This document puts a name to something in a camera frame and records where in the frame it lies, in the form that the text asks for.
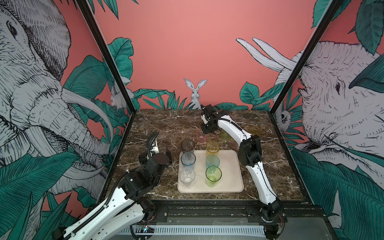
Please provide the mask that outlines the tall green plastic cup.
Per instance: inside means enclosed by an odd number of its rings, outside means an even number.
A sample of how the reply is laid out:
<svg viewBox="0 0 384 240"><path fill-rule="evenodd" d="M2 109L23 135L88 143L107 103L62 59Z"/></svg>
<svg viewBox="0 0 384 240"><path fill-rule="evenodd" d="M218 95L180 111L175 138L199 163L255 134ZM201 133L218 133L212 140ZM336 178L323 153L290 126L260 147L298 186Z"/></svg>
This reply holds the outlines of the tall green plastic cup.
<svg viewBox="0 0 384 240"><path fill-rule="evenodd" d="M206 169L206 184L209 187L214 187L222 178L222 171L217 166L209 166Z"/></svg>

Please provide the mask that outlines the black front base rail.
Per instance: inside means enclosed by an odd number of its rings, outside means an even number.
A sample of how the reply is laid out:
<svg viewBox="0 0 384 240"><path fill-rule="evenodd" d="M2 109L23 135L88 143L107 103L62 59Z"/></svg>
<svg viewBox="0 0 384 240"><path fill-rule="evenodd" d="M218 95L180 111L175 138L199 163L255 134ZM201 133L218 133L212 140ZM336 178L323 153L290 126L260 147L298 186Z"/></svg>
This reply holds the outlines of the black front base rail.
<svg viewBox="0 0 384 240"><path fill-rule="evenodd" d="M151 223L165 223L171 218L245 218L249 223L267 225L262 219L262 203L257 200L152 200L156 212ZM326 217L322 207L307 201L282 201L284 210L273 222L283 219L286 223L293 218Z"/></svg>

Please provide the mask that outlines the beige plastic tray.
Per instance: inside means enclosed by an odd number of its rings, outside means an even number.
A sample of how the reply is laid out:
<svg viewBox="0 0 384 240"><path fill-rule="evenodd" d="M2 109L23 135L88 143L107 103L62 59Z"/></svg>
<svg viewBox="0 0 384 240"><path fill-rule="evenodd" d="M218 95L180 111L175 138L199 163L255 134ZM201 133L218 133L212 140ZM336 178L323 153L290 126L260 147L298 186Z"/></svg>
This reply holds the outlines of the beige plastic tray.
<svg viewBox="0 0 384 240"><path fill-rule="evenodd" d="M233 150L220 150L218 158L220 159L219 168L222 171L222 178L212 187L207 185L206 169L206 151L195 150L196 162L192 168L195 172L195 178L189 186L185 186L181 179L181 171L185 167L182 160L179 160L178 190L181 193L240 193L244 189L243 177L238 161L238 155Z"/></svg>

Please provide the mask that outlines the clear plastic cup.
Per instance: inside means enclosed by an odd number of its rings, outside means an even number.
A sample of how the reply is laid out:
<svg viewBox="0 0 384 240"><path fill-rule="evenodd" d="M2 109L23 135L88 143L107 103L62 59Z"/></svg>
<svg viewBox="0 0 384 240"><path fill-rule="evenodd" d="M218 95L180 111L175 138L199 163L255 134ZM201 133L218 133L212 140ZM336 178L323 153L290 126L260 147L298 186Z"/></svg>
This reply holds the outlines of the clear plastic cup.
<svg viewBox="0 0 384 240"><path fill-rule="evenodd" d="M182 168L179 173L179 180L185 187L190 187L195 177L196 173L191 167Z"/></svg>

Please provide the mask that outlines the white vented strip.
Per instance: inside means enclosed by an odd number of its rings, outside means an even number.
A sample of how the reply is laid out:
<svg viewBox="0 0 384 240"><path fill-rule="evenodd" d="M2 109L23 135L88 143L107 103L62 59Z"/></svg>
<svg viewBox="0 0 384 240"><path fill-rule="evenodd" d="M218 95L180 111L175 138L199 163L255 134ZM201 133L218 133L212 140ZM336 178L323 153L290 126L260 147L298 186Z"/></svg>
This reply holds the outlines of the white vented strip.
<svg viewBox="0 0 384 240"><path fill-rule="evenodd" d="M197 226L197 225L150 225L134 226L136 236L170 235L214 235L214 236L250 236L265 237L263 226Z"/></svg>

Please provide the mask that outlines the blue plastic cup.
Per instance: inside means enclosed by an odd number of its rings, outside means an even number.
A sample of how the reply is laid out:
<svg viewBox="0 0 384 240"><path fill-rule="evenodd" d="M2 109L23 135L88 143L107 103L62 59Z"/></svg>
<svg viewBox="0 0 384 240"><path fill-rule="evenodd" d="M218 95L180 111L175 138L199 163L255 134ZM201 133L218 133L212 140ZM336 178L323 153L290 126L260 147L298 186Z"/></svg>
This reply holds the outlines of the blue plastic cup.
<svg viewBox="0 0 384 240"><path fill-rule="evenodd" d="M193 168L196 162L196 155L193 152L185 152L181 156L181 163L184 168Z"/></svg>

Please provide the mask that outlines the orange plastic cup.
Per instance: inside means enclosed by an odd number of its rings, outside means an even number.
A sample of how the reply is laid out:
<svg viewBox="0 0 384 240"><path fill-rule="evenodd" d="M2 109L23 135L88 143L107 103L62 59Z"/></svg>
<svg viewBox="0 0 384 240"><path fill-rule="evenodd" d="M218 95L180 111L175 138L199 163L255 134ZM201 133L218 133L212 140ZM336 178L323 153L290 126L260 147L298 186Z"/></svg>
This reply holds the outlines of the orange plastic cup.
<svg viewBox="0 0 384 240"><path fill-rule="evenodd" d="M220 151L220 144L217 141L211 140L206 143L207 156L217 155Z"/></svg>

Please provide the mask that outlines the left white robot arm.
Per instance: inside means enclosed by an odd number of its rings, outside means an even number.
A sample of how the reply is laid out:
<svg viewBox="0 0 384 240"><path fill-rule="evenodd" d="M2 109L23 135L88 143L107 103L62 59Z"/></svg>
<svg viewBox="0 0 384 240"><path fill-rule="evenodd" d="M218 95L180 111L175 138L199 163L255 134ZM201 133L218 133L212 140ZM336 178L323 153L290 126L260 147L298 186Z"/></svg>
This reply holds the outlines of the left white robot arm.
<svg viewBox="0 0 384 240"><path fill-rule="evenodd" d="M165 169L172 164L172 153L160 153L157 143L147 145L146 158L116 182L114 190L81 220L52 233L54 240L108 240L127 226L150 222L156 216L151 190L160 184Z"/></svg>

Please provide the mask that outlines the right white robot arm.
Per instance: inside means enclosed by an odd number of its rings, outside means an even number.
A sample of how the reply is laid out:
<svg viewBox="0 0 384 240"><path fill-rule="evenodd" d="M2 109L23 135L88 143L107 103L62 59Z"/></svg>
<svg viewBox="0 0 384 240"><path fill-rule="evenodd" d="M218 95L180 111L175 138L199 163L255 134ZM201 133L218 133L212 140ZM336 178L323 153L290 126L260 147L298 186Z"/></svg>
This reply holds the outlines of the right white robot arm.
<svg viewBox="0 0 384 240"><path fill-rule="evenodd" d="M285 216L284 207L273 191L265 173L261 138L258 135L251 135L241 128L224 110L215 110L212 105L201 105L201 109L201 119L203 120L201 127L204 134L222 129L239 145L238 160L246 166L256 185L259 200L263 204L260 209L262 219L267 223L275 220L282 221Z"/></svg>

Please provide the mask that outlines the dark grey plastic cup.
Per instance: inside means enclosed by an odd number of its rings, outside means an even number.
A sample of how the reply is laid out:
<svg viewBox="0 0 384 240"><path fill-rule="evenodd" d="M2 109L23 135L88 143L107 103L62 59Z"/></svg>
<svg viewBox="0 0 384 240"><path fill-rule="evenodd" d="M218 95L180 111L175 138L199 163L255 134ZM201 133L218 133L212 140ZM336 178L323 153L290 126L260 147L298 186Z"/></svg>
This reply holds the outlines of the dark grey plastic cup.
<svg viewBox="0 0 384 240"><path fill-rule="evenodd" d="M181 148L183 153L191 152L193 153L195 151L195 142L191 139L185 139L181 143Z"/></svg>

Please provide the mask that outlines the short green plastic cup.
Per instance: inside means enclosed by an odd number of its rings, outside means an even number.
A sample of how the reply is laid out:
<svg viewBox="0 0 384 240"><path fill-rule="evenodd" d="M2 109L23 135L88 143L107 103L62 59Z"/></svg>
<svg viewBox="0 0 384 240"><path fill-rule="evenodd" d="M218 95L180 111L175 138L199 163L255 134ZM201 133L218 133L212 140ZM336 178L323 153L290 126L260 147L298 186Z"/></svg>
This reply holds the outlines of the short green plastic cup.
<svg viewBox="0 0 384 240"><path fill-rule="evenodd" d="M232 139L232 137L225 130L221 130L220 136L223 141L229 141Z"/></svg>

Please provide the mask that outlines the teal frosted plastic cup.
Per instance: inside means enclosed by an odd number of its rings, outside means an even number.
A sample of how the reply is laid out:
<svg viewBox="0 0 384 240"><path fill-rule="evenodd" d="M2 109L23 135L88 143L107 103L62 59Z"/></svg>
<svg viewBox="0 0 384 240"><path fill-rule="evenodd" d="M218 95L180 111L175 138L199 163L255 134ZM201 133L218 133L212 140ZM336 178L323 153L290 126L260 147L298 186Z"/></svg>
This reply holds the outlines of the teal frosted plastic cup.
<svg viewBox="0 0 384 240"><path fill-rule="evenodd" d="M216 155L209 155L206 158L206 168L215 166L218 167L220 165L220 158Z"/></svg>

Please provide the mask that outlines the black frame post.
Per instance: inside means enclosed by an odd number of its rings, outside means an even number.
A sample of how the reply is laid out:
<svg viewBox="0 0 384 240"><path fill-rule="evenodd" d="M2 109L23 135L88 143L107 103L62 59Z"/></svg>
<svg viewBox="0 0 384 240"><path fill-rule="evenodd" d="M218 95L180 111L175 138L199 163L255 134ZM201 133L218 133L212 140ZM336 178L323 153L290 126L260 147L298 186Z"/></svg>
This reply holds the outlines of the black frame post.
<svg viewBox="0 0 384 240"><path fill-rule="evenodd" d="M109 70L111 71L111 74L114 78L114 80L116 81L122 95L123 95L123 98L127 104L127 107L129 109L129 112L132 114L132 115L135 115L136 114L136 109L131 101L131 98L129 97L128 93L127 93L127 89L122 81L122 78L121 78L121 75L119 73L119 70L117 68L117 65L111 55L111 52L108 48L108 45L106 44L105 42L105 39L102 35L102 32L97 24L97 21L95 20L95 17L94 17L94 14L93 12L91 11L91 7L90 7L90 4L88 1L83 1L83 0L76 0L76 3L102 53L102 56L104 58L104 60L106 61L107 63L107 66L109 68Z"/></svg>
<svg viewBox="0 0 384 240"><path fill-rule="evenodd" d="M313 50L315 49L317 43L323 36L324 32L326 31L328 25L332 21L334 15L336 14L337 10L342 4L342 0L333 0L330 1L327 5L327 8L325 12L323 13L319 24L317 25L315 31L313 32L308 44L306 45L305 49L303 50L303 53L301 57L299 58L297 64L295 65L294 69L292 70L292 73L290 74L287 82L285 83L281 93L279 94L276 102L274 103L273 107L270 109L269 114L274 115L284 100L285 96L287 95L288 91L291 89L292 85L296 81L296 79L299 76L299 73L303 69L305 63L311 56Z"/></svg>

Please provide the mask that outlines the pink plastic cup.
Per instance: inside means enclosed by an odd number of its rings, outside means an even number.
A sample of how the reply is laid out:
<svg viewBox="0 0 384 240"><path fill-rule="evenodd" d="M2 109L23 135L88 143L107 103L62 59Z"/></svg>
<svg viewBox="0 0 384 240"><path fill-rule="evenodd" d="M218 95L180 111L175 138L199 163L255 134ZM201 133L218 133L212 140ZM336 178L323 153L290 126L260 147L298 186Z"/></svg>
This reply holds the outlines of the pink plastic cup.
<svg viewBox="0 0 384 240"><path fill-rule="evenodd" d="M204 134L202 130L196 130L195 139L197 143L204 144L207 142L208 135Z"/></svg>

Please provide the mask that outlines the right black frame post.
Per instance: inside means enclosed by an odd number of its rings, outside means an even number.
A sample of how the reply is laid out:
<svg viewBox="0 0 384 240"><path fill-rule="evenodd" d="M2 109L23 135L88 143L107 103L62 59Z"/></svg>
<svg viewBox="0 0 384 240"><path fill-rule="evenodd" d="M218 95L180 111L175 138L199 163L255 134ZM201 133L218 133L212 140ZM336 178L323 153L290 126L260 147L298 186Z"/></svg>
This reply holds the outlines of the right black frame post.
<svg viewBox="0 0 384 240"><path fill-rule="evenodd" d="M308 44L306 45L305 49L303 50L303 53L301 57L299 58L297 64L295 65L294 69L292 70L292 73L290 74L287 82L285 83L281 93L279 94L276 102L274 103L273 107L270 109L269 114L274 115L284 100L285 96L287 95L288 91L291 89L292 85L296 81L296 79L299 76L299 73L303 69L305 63L311 56L313 50L315 49L317 43L323 36L324 32L326 31L328 25L332 21L334 15L336 14L337 10L342 4L342 0L333 0L330 1L327 5L327 8L325 12L323 13L319 24L317 25L315 31L313 32Z"/></svg>

